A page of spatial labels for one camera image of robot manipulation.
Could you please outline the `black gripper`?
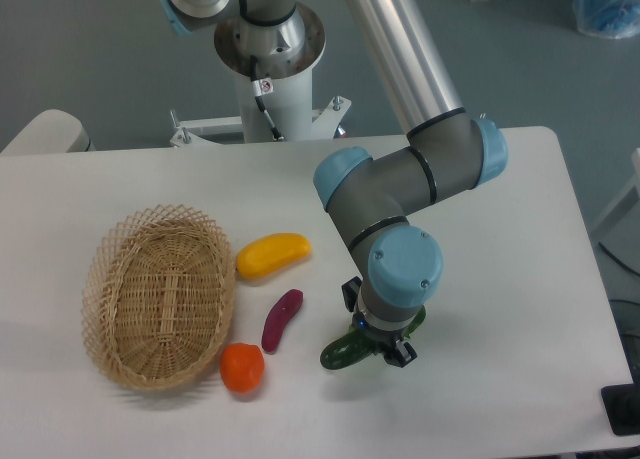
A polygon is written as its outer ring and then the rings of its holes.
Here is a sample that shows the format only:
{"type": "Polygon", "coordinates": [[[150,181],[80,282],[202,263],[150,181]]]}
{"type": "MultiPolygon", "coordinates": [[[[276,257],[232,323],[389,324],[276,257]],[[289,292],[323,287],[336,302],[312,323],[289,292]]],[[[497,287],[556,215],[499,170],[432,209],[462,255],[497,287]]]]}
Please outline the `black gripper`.
{"type": "Polygon", "coordinates": [[[383,321],[364,304],[361,288],[362,279],[358,276],[341,286],[345,307],[352,314],[353,328],[374,343],[374,351],[381,353],[387,364],[406,367],[417,358],[408,339],[418,327],[418,314],[400,322],[383,321]]]}

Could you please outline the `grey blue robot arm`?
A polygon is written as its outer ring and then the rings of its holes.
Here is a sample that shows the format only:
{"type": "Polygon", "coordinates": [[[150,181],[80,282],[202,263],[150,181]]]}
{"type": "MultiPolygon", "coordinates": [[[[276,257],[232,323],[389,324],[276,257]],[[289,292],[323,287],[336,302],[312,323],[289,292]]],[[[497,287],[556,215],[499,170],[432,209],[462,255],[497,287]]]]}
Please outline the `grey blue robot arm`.
{"type": "MultiPolygon", "coordinates": [[[[321,124],[312,113],[311,72],[325,48],[323,26],[298,0],[159,0],[180,34],[215,30],[233,73],[246,142],[302,141],[321,124]]],[[[416,356],[409,335],[443,272],[435,239],[409,216],[499,176],[508,161],[501,131],[471,119],[414,0],[346,0],[406,134],[407,145],[373,158],[360,147],[332,153],[313,183],[358,275],[342,293],[350,332],[328,345],[328,370],[380,354],[397,367],[416,356]]]]}

